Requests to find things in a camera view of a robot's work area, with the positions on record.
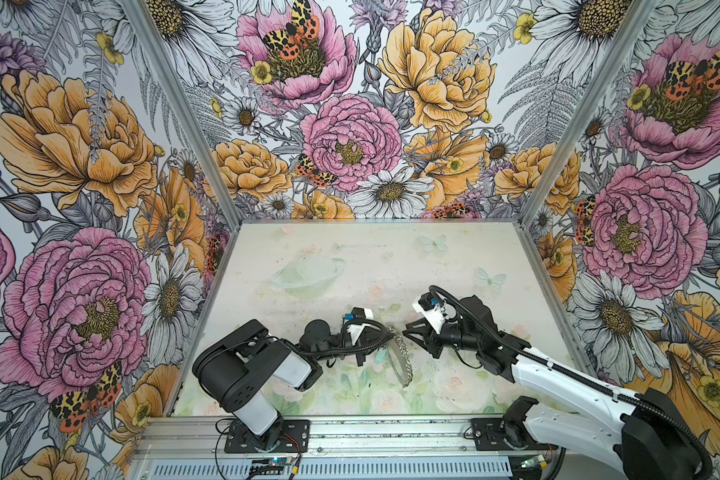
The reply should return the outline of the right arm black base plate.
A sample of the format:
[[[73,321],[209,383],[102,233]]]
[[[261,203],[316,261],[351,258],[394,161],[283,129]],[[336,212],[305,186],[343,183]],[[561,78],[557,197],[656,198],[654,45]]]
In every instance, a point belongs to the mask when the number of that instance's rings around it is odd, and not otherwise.
[[[462,437],[472,441],[477,451],[542,451],[557,453],[559,447],[538,443],[522,425],[505,425],[501,417],[472,418]]]

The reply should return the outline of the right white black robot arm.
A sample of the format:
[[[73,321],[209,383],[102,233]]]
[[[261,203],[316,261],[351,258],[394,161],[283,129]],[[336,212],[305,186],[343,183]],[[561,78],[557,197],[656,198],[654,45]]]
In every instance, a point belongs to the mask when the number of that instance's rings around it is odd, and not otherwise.
[[[508,444],[551,444],[619,470],[629,479],[708,479],[713,462],[673,401],[571,369],[529,342],[498,329],[476,296],[458,299],[432,285],[415,299],[417,319],[403,334],[432,357],[474,353],[480,369],[563,405],[520,396],[502,417]]]

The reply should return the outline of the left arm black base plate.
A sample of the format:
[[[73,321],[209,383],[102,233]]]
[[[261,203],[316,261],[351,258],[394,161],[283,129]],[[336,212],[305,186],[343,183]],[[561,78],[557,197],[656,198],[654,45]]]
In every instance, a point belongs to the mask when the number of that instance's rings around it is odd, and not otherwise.
[[[311,422],[280,419],[261,435],[255,435],[240,420],[233,420],[223,435],[227,454],[305,453]]]

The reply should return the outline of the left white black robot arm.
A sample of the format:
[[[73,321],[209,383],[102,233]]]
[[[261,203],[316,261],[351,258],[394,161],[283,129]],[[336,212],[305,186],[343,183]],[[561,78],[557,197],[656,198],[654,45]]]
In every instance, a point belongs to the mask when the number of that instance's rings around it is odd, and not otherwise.
[[[332,332],[322,319],[310,321],[299,341],[272,335],[252,319],[202,351],[191,372],[201,390],[244,427],[260,450],[270,450],[283,434],[283,417],[261,393],[272,378],[305,391],[323,373],[322,361],[366,357],[394,339],[392,331],[356,308]]]

